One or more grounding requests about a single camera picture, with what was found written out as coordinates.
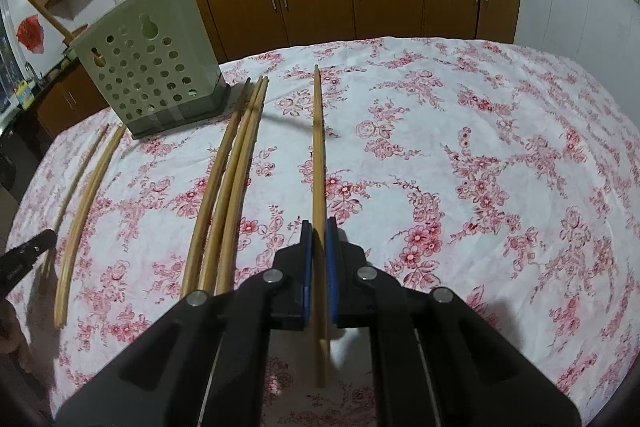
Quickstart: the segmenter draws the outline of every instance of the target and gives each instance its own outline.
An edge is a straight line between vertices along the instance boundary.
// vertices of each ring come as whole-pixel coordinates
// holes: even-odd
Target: human hand
[[[6,299],[0,301],[0,325],[0,355],[17,351],[20,367],[30,373],[31,355],[27,339],[20,329],[14,306]]]

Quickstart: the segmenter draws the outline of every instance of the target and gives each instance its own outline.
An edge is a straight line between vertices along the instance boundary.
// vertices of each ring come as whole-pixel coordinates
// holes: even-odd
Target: metal screw
[[[277,270],[275,268],[271,268],[270,270],[267,270],[262,274],[262,278],[264,279],[264,281],[268,282],[269,284],[280,282],[283,277],[284,274],[280,270]]]
[[[453,292],[449,288],[436,288],[431,292],[431,296],[441,304],[450,303],[453,300]]]
[[[196,290],[187,295],[187,303],[189,306],[202,306],[207,299],[209,298],[209,294],[202,290]]]
[[[358,279],[363,281],[372,281],[378,276],[378,270],[373,268],[372,266],[360,266],[358,271],[356,272]]]

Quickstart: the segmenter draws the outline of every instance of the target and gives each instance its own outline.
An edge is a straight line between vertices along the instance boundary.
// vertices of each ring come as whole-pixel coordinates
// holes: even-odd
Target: floral tablecloth
[[[271,79],[239,227],[236,284],[297,242],[311,216],[315,63],[328,215],[405,286],[447,285],[466,298],[574,400],[587,423],[640,346],[636,127],[580,66],[519,46],[384,38],[230,62],[222,68],[230,84]],[[54,333],[52,293],[32,291],[34,273],[11,294],[54,412],[177,301],[227,118],[139,141],[125,134],[84,229],[64,330]],[[55,140],[9,247],[53,224],[99,127],[116,122],[108,109]],[[81,191],[63,221],[59,251]],[[332,340],[333,383],[321,390],[313,388],[303,336],[272,335],[264,424],[375,425],[367,332]]]

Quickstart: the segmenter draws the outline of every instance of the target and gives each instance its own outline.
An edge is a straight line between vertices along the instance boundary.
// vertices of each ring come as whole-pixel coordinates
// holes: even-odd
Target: white tablecloth
[[[315,63],[328,215],[405,286],[447,285],[466,298],[574,400],[586,423],[640,344],[636,127],[581,67],[518,46],[385,38],[230,62],[222,69],[231,84],[271,79],[242,210],[237,284],[297,242],[311,217]],[[105,110],[55,140],[9,247],[53,224],[98,128],[116,122]],[[59,335],[52,294],[31,292],[33,274],[10,296],[54,411],[177,301],[225,123],[140,141],[126,133],[90,211]],[[310,353],[303,335],[272,335],[265,425],[374,425],[366,331],[332,341],[327,389],[312,386]]]

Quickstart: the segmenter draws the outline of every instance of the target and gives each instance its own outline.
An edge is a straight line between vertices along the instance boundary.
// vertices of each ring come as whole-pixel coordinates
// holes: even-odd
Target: pink floral pattern
[[[224,64],[230,84],[271,79],[238,223],[236,285],[270,267],[311,218],[316,63],[327,214],[402,285],[447,285],[466,299],[587,423],[640,348],[636,127],[570,60],[494,42],[329,42]],[[177,302],[228,118],[143,140],[125,134],[82,233],[59,344],[46,300],[30,297],[35,271],[10,295],[28,341],[47,346],[33,354],[54,412]],[[58,136],[9,247],[53,224],[100,127],[111,133],[117,123],[105,110]],[[69,204],[58,252],[97,156]],[[370,365],[340,362],[353,358],[353,335],[332,342],[335,379],[322,390],[287,339],[273,335],[263,425],[375,425]]]

